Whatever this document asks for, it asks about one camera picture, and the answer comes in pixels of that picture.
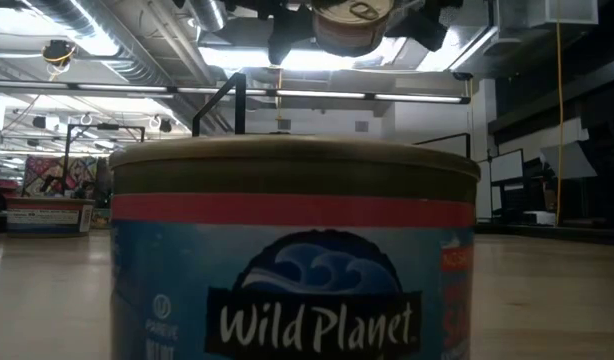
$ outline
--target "wave logo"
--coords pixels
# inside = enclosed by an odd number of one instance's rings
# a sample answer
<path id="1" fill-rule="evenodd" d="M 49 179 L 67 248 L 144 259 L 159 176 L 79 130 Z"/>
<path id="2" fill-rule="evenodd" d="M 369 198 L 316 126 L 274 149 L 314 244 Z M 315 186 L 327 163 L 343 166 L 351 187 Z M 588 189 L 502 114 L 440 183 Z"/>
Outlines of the wave logo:
<path id="1" fill-rule="evenodd" d="M 205 351 L 398 358 L 419 350 L 420 323 L 420 292 L 402 292 L 376 245 L 348 232 L 301 232 L 252 259 L 233 289 L 210 289 Z"/>

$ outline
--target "overhead can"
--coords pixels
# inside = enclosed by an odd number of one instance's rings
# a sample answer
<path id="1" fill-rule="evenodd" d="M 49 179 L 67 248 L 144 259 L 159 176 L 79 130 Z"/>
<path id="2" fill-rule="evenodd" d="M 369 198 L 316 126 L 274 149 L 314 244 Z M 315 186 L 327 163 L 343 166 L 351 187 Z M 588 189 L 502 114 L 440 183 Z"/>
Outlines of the overhead can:
<path id="1" fill-rule="evenodd" d="M 393 0 L 312 1 L 313 27 L 320 47 L 340 56 L 362 56 L 380 45 Z"/>

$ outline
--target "red stripe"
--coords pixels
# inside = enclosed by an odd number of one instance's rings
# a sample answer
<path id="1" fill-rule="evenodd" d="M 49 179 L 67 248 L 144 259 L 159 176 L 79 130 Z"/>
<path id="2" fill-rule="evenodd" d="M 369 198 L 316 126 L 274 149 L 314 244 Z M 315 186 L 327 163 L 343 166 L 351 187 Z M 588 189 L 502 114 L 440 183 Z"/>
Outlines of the red stripe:
<path id="1" fill-rule="evenodd" d="M 42 210 L 82 210 L 82 204 L 69 205 L 69 204 L 10 204 L 7 206 L 9 209 L 42 209 Z"/>
<path id="2" fill-rule="evenodd" d="M 474 206 L 449 201 L 278 194 L 117 195 L 112 219 L 200 224 L 468 227 Z"/>

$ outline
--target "canister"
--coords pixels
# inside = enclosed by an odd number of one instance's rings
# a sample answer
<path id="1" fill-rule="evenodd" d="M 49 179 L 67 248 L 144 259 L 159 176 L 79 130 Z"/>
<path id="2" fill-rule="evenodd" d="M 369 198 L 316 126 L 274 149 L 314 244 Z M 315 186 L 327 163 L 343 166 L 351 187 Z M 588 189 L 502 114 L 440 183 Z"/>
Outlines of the canister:
<path id="1" fill-rule="evenodd" d="M 469 357 L 474 162 L 267 135 L 110 164 L 113 359 Z"/>

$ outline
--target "yellow cable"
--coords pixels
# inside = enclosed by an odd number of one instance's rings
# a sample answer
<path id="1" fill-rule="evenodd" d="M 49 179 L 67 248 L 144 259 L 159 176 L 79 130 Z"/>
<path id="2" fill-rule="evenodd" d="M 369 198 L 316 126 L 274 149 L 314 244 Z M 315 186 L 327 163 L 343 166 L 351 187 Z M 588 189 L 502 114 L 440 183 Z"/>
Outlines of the yellow cable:
<path id="1" fill-rule="evenodd" d="M 558 51 L 558 102 L 560 107 L 560 141 L 558 143 L 558 193 L 556 194 L 556 224 L 560 224 L 560 198 L 562 196 L 563 174 L 563 128 L 565 123 L 565 102 L 563 100 L 563 59 L 560 34 L 560 0 L 556 0 L 556 47 Z"/>
<path id="2" fill-rule="evenodd" d="M 469 79 L 469 104 L 471 105 L 471 156 L 474 157 L 474 150 L 476 148 L 476 139 L 474 138 L 474 78 Z"/>
<path id="3" fill-rule="evenodd" d="M 278 68 L 278 89 L 283 86 L 283 69 Z M 276 121 L 280 121 L 283 117 L 280 115 L 280 108 L 282 105 L 282 98 L 280 96 L 276 96 L 276 108 L 278 109 L 278 115 L 276 116 Z"/>

